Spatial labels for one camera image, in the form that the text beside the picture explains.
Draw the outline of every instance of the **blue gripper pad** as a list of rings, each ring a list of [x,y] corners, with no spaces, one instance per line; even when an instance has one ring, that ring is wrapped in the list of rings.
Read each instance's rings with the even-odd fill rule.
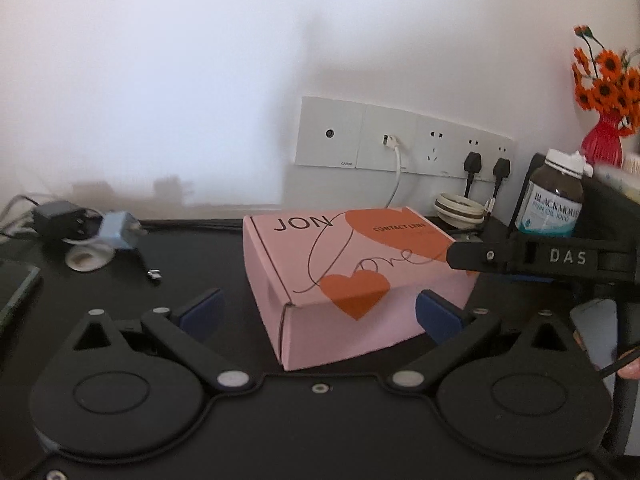
[[[471,314],[459,309],[432,290],[423,290],[415,299],[415,318],[424,331],[440,345],[457,336],[474,320]]]
[[[212,288],[184,306],[172,309],[170,319],[202,343],[222,323],[224,307],[225,298],[222,290]]]

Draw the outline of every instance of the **red vase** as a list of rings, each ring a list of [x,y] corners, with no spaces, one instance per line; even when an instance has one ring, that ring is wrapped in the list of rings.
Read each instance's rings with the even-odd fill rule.
[[[620,114],[612,112],[600,113],[598,124],[593,127],[582,141],[580,153],[591,165],[605,162],[617,168],[622,167],[622,146],[618,135]]]

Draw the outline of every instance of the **roll of tape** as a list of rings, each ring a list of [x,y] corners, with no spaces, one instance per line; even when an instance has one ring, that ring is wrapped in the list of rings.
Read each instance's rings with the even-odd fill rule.
[[[469,229],[481,224],[486,214],[482,204],[449,193],[438,195],[434,208],[442,220],[458,229]]]
[[[108,264],[116,251],[107,244],[96,242],[72,247],[66,254],[66,265],[78,272],[91,272]]]

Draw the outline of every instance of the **power socket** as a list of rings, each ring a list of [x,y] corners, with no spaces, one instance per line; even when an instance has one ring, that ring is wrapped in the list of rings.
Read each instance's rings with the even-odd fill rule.
[[[393,135],[399,143],[402,171],[413,173],[412,150],[417,123],[417,114],[394,108],[367,105],[360,132],[356,168],[395,171],[396,158],[393,152],[390,152],[382,143],[385,135]]]
[[[398,139],[402,171],[466,178],[469,152],[482,156],[476,180],[492,182],[499,158],[513,165],[516,142],[479,128],[396,108],[304,97],[296,164],[395,171],[396,158],[382,139]]]

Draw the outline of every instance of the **contact lens box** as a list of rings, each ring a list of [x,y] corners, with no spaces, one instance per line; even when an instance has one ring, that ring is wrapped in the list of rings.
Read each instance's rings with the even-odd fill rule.
[[[423,333],[424,288],[463,308],[478,274],[446,263],[453,239],[410,208],[247,216],[244,264],[285,370],[348,359]]]

